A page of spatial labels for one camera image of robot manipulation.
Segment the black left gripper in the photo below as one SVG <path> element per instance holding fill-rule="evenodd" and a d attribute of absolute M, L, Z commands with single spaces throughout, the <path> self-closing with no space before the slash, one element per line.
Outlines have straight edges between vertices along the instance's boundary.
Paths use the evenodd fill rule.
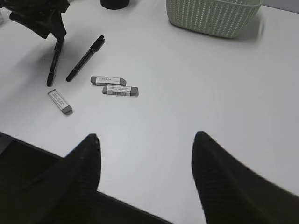
<path fill-rule="evenodd" d="M 0 7 L 11 12 L 9 19 L 17 22 L 43 39 L 52 34 L 62 40 L 66 30 L 62 20 L 70 3 L 67 0 L 2 0 Z"/>

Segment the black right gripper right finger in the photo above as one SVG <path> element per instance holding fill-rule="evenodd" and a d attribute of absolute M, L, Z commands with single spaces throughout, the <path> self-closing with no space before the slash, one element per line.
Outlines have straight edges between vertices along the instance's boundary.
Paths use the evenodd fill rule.
<path fill-rule="evenodd" d="M 297 224 L 299 198 L 242 164 L 204 131 L 192 147 L 192 174 L 208 224 Z"/>

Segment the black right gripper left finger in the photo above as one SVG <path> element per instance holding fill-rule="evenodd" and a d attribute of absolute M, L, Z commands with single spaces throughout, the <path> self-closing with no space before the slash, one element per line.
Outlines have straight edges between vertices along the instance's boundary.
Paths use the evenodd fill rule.
<path fill-rule="evenodd" d="M 84 138 L 64 158 L 2 135 L 3 224 L 163 224 L 164 220 L 100 193 L 100 142 Z"/>

